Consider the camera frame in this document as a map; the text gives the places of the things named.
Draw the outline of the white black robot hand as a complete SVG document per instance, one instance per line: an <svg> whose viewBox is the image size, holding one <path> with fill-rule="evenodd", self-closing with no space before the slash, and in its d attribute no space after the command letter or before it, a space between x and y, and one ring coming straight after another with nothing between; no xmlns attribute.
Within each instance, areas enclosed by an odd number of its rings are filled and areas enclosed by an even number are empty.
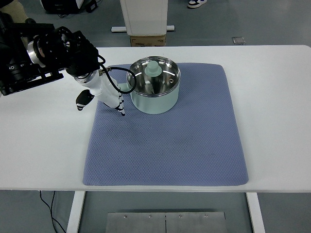
<svg viewBox="0 0 311 233"><path fill-rule="evenodd" d="M110 81L106 74L100 74L98 70L74 79L87 88L76 99L76 107L79 111L96 98L109 108L116 109L122 116L125 115L123 96L115 79Z"/></svg>

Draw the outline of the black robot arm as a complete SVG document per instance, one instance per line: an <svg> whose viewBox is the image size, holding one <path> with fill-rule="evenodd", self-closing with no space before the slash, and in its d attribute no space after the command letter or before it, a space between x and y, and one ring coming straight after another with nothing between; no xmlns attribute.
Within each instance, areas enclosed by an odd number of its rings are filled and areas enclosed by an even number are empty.
<svg viewBox="0 0 311 233"><path fill-rule="evenodd" d="M62 70L81 77L100 68L98 50L81 31L13 22L0 15L0 92L7 96L63 78Z"/></svg>

